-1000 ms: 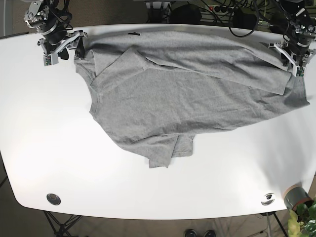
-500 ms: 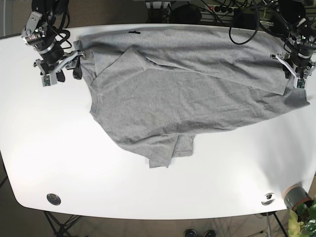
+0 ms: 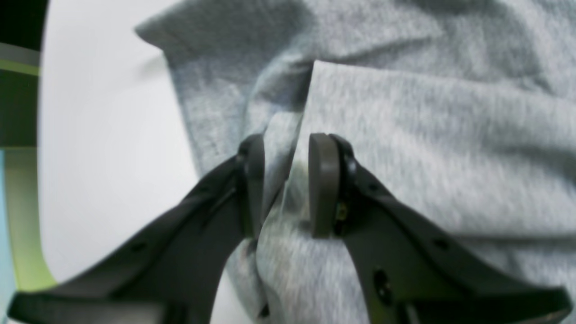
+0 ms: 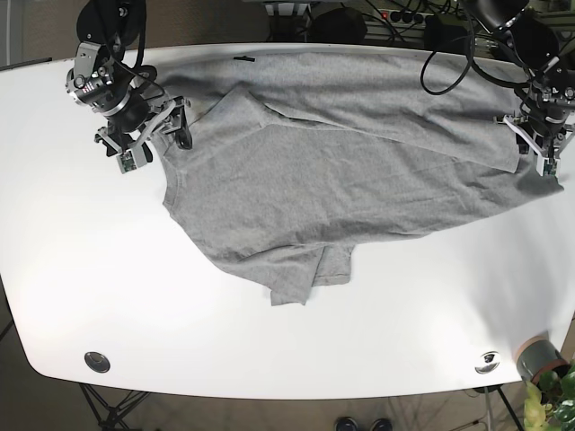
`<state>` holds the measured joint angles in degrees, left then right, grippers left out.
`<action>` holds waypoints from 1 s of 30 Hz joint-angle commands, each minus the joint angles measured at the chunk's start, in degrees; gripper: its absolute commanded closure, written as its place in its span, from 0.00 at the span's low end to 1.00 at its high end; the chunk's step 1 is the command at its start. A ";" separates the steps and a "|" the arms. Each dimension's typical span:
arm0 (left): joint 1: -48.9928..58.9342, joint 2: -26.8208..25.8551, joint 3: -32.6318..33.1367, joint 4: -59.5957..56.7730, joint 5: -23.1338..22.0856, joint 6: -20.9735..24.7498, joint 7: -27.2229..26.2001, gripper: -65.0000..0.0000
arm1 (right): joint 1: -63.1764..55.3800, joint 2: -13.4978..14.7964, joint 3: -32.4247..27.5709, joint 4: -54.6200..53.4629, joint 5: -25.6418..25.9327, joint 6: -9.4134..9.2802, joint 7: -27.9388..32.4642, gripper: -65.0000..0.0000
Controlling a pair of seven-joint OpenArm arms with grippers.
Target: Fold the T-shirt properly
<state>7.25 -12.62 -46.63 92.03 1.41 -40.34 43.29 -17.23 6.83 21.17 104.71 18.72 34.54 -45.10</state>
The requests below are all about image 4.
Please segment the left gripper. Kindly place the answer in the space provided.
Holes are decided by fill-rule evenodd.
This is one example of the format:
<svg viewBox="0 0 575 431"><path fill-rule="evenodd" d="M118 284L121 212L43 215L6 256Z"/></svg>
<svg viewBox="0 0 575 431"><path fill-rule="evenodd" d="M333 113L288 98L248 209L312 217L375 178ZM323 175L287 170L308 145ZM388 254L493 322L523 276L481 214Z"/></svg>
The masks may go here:
<svg viewBox="0 0 575 431"><path fill-rule="evenodd" d="M535 158L535 170L542 176L556 177L561 166L561 153L574 138L574 97L565 97L556 88L538 88L535 81L513 83L519 98L518 112L497 117L515 136L521 155Z"/></svg>

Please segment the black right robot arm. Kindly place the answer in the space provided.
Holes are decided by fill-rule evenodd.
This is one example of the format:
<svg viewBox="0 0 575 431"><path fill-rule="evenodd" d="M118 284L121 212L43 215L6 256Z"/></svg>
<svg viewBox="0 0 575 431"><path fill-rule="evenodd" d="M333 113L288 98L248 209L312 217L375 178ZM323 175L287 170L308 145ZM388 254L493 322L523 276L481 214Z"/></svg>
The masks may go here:
<svg viewBox="0 0 575 431"><path fill-rule="evenodd" d="M144 1L90 1L76 22L75 62L66 93L107 120L94 142L106 147L123 173L153 161L147 145L159 133L183 150L192 148L186 119L189 101L170 97L143 63L147 9Z"/></svg>

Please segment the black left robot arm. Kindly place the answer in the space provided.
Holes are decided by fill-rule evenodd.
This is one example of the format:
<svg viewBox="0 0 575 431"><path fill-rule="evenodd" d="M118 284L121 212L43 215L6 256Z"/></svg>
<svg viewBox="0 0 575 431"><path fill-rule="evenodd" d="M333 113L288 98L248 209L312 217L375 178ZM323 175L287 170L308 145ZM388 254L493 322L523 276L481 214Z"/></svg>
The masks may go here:
<svg viewBox="0 0 575 431"><path fill-rule="evenodd" d="M541 176L555 176L560 167L560 155L574 138L574 126L568 122L574 112L574 67L568 56L570 39L563 44L552 28L539 21L529 11L527 1L462 1L468 22L476 21L483 34L472 25L464 41L467 64L453 84L441 91L423 90L434 96L454 90L473 70L486 81L511 89L520 99L519 113L494 119L506 125L516 136L521 154L534 153L536 171ZM475 62L478 39L497 43L512 63L526 75L523 82L509 82L489 75Z"/></svg>

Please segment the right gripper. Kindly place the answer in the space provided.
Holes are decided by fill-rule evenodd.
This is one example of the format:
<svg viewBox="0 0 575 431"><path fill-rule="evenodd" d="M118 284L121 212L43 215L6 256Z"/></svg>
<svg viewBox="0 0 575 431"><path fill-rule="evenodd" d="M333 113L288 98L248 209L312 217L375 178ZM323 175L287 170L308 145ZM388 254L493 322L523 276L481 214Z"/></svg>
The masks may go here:
<svg viewBox="0 0 575 431"><path fill-rule="evenodd" d="M182 150L193 148L185 99L170 98L164 91L145 96L155 78L154 67L131 71L112 58L105 46L88 41L79 44L74 66L67 73L66 93L76 104L106 118L94 142L105 146L106 155L116 159L123 174L153 161L147 141L156 133L172 138Z"/></svg>

